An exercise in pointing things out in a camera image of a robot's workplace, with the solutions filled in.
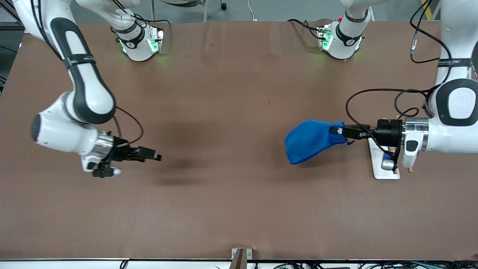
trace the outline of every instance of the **floor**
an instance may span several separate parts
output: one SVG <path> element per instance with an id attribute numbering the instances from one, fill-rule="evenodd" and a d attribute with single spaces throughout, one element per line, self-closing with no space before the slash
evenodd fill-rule
<path id="1" fill-rule="evenodd" d="M 247 0 L 225 0 L 227 9 L 221 10 L 219 0 L 208 0 L 208 21 L 248 21 L 252 14 Z M 339 0 L 250 0 L 254 17 L 259 22 L 286 21 L 299 19 L 316 21 L 322 18 L 335 19 L 342 16 L 344 9 Z M 421 0 L 391 0 L 374 6 L 377 21 L 405 21 L 421 6 Z M 159 0 L 154 0 L 156 19 L 168 19 L 171 23 L 202 22 L 204 8 L 201 5 L 183 8 L 171 6 Z M 151 18 L 151 1 L 143 0 L 132 9 L 146 19 Z M 71 3 L 71 11 L 77 23 L 105 23 L 98 15 L 81 8 L 75 1 Z M 0 22 L 12 21 L 12 18 L 0 7 Z M 0 46 L 18 50 L 22 32 L 0 31 Z M 8 78 L 8 73 L 15 60 L 15 53 L 0 47 L 0 90 L 2 78 Z"/>

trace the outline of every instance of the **logo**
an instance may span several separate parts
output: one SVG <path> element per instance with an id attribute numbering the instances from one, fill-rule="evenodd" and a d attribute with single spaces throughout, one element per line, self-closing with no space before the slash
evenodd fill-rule
<path id="1" fill-rule="evenodd" d="M 458 88 L 454 91 L 457 91 L 453 95 L 453 101 L 457 105 L 467 105 L 473 101 L 473 95 L 469 92 L 467 88 Z"/>
<path id="2" fill-rule="evenodd" d="M 453 61 L 440 61 L 441 64 L 459 64 L 461 60 L 453 60 Z"/>

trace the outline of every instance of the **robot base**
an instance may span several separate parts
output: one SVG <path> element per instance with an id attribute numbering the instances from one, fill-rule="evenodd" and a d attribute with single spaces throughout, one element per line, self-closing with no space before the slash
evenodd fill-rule
<path id="1" fill-rule="evenodd" d="M 163 45 L 164 31 L 153 26 L 145 25 L 145 36 L 136 47 L 133 43 L 126 42 L 125 44 L 120 40 L 119 43 L 123 48 L 123 52 L 128 57 L 136 62 L 146 61 L 156 53 L 161 53 L 161 46 Z"/>
<path id="2" fill-rule="evenodd" d="M 400 171 L 397 169 L 397 173 L 393 171 L 387 171 L 382 169 L 383 151 L 373 142 L 373 139 L 369 138 L 370 158 L 372 160 L 373 177 L 375 179 L 400 179 Z"/>
<path id="3" fill-rule="evenodd" d="M 350 58 L 354 52 L 359 49 L 359 44 L 362 41 L 362 37 L 355 42 L 354 45 L 345 46 L 344 42 L 335 34 L 338 24 L 338 21 L 334 21 L 324 27 L 326 30 L 330 30 L 330 33 L 328 36 L 326 36 L 326 40 L 319 40 L 319 47 L 327 51 L 332 57 L 343 60 Z"/>

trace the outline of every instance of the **table surface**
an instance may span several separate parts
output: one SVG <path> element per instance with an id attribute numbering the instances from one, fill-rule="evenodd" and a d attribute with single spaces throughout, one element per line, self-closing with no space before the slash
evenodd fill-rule
<path id="1" fill-rule="evenodd" d="M 438 22 L 424 28 L 439 35 Z M 118 105 L 162 162 L 122 162 L 119 179 L 36 145 L 30 123 L 71 82 L 25 35 L 0 97 L 0 258 L 468 259 L 478 251 L 478 156 L 421 153 L 414 173 L 376 180 L 368 145 L 335 146 L 298 166 L 284 137 L 308 119 L 347 119 L 369 88 L 427 89 L 436 63 L 409 59 L 406 22 L 371 22 L 347 61 L 289 22 L 173 25 L 162 55 L 133 62 L 109 25 L 81 25 Z M 420 37 L 418 59 L 439 46 Z M 350 105 L 363 123 L 392 118 L 391 93 Z M 420 106 L 410 94 L 402 108 Z M 119 113 L 123 136 L 138 127 Z M 115 130 L 112 123 L 99 126 Z"/>

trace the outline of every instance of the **green led light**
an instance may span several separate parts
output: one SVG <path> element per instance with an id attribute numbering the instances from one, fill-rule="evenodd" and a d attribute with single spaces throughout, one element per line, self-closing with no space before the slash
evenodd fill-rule
<path id="1" fill-rule="evenodd" d="M 149 40 L 149 39 L 148 39 L 148 44 L 150 45 L 151 50 L 152 50 L 153 52 L 157 52 L 157 51 L 158 51 L 158 42 L 156 42 L 155 40 Z"/>
<path id="2" fill-rule="evenodd" d="M 324 44 L 322 45 L 322 48 L 324 50 L 328 50 L 330 48 L 330 44 L 332 43 L 332 40 L 334 40 L 333 36 L 330 34 L 328 38 L 324 41 Z"/>
<path id="3" fill-rule="evenodd" d="M 121 44 L 121 47 L 123 48 L 123 52 L 126 53 L 126 49 L 124 48 L 124 45 L 123 45 L 123 42 L 121 41 L 121 39 L 119 40 L 119 43 Z"/>
<path id="4" fill-rule="evenodd" d="M 362 38 L 359 38 L 359 40 L 357 41 L 357 46 L 355 47 L 355 50 L 359 49 L 360 41 L 362 41 Z"/>

